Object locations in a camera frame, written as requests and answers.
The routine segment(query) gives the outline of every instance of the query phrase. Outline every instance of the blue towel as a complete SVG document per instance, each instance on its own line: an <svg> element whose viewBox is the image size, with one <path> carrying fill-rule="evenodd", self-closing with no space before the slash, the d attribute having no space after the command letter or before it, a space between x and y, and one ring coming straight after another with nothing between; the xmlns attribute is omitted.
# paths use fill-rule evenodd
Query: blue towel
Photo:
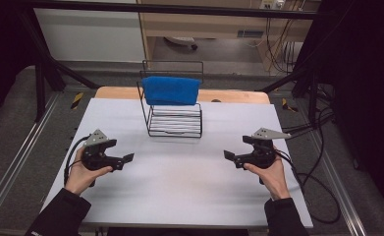
<svg viewBox="0 0 384 236"><path fill-rule="evenodd" d="M195 105L200 80L178 77L147 77L142 80L148 105Z"/></svg>

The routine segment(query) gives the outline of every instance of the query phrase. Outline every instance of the hand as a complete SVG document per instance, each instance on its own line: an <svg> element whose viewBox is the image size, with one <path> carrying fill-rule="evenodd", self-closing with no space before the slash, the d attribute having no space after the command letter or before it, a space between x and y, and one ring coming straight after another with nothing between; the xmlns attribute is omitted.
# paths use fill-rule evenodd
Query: hand
<svg viewBox="0 0 384 236"><path fill-rule="evenodd" d="M101 169L91 171L84 167L82 160L82 153L84 147L78 149L75 157L75 162L72 165L72 170L69 175L69 180L66 183L65 189L76 194L80 195L88 186L99 176L102 176L110 171L112 171L111 166L106 166Z"/></svg>
<svg viewBox="0 0 384 236"><path fill-rule="evenodd" d="M290 197L284 176L283 161L280 156L276 155L274 163L266 169L258 168L249 163L245 163L244 168L262 179L273 200L287 199Z"/></svg>

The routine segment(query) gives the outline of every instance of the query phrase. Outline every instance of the wire rack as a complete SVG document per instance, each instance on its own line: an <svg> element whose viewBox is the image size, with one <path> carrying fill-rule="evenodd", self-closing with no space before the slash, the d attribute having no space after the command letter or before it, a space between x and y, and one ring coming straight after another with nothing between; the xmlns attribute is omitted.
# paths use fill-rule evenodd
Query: wire rack
<svg viewBox="0 0 384 236"><path fill-rule="evenodd" d="M172 70L166 67L160 67L161 70L149 69L152 63L156 65L165 65L175 63L177 66L170 66ZM195 64L193 69L188 67L186 70L179 68L179 64L184 66L186 63ZM142 62L143 71L140 71L141 78L148 76L182 76L187 78L199 78L203 82L203 64L198 61L149 61ZM141 82L137 82L139 99L143 112L143 118L150 137L179 137L179 138L201 138L203 133L202 110L199 103L195 105L147 105L143 101L144 90Z"/></svg>

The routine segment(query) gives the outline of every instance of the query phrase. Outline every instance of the black clamp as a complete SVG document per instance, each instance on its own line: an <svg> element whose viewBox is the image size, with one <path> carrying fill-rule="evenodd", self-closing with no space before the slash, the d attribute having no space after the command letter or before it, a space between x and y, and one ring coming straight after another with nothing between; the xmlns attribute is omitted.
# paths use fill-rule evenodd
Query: black clamp
<svg viewBox="0 0 384 236"><path fill-rule="evenodd" d="M291 135L261 128L251 137L243 136L243 142L253 146L253 151L248 154L235 155L224 150L225 158L235 163L237 168L244 168L245 163L253 164L259 168L266 169L270 167L275 160L275 150L272 143L274 139L287 139Z"/></svg>
<svg viewBox="0 0 384 236"><path fill-rule="evenodd" d="M100 130L96 130L85 142L82 154L82 163L89 170L98 170L105 166L111 166L114 170L122 170L124 164L133 161L134 154L124 157L113 157L105 154L107 148L116 145L116 140L109 140Z"/></svg>

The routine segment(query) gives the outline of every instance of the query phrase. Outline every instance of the white table surface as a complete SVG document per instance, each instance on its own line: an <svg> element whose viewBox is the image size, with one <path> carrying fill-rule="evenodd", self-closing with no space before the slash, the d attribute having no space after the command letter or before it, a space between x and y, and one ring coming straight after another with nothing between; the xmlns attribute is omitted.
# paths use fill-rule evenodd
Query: white table surface
<svg viewBox="0 0 384 236"><path fill-rule="evenodd" d="M243 143L261 127L281 131L273 105L202 102L203 135L197 138L149 137L139 100L93 98L72 146L100 129L117 144L109 156L134 153L122 171L96 180L82 196L92 207L83 223L101 226L258 228L267 225L270 198L258 177L237 169L223 150L250 153ZM284 140L274 145L288 153ZM63 165L43 208L63 188ZM287 184L305 227L312 227L302 192L285 164Z"/></svg>

